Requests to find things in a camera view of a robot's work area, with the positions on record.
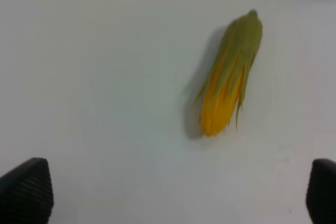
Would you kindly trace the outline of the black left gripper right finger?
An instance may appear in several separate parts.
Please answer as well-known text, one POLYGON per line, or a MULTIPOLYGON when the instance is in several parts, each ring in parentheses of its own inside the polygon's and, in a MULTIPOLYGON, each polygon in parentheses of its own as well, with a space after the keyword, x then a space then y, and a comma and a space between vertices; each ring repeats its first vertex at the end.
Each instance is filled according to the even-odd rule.
POLYGON ((335 223, 335 162, 319 158, 312 162, 306 206, 313 223, 335 223))

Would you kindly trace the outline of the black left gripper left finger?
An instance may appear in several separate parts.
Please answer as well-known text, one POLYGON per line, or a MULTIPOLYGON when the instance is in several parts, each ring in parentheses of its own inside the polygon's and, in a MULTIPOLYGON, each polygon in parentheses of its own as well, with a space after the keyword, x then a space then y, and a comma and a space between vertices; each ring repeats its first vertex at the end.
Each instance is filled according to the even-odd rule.
POLYGON ((49 223, 52 188, 45 158, 30 158, 1 176, 1 223, 49 223))

